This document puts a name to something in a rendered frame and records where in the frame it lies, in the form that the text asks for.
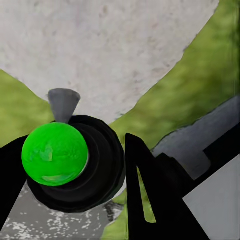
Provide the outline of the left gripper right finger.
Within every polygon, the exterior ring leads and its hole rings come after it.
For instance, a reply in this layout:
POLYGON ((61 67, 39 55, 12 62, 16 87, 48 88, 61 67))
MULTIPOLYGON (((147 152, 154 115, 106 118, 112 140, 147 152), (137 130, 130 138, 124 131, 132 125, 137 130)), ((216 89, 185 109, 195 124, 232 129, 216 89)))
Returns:
POLYGON ((210 240, 145 142, 125 134, 129 240, 210 240), (145 220, 138 170, 156 223, 145 220))

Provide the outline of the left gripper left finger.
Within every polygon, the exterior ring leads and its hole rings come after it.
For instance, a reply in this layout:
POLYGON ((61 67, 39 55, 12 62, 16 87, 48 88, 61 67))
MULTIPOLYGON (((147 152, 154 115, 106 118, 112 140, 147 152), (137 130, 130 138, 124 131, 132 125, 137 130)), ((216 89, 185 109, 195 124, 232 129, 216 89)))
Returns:
POLYGON ((0 149, 0 231, 27 180, 22 149, 28 137, 19 137, 0 149))

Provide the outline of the insectifuge atomizer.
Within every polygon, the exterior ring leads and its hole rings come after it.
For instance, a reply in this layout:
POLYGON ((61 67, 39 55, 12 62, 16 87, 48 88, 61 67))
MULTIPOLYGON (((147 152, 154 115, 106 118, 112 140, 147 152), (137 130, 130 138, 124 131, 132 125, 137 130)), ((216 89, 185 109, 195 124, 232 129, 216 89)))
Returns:
POLYGON ((68 88, 47 93, 55 122, 35 129, 21 152, 27 183, 49 209, 84 213, 127 188, 126 151, 104 121, 73 115, 81 96, 68 88))

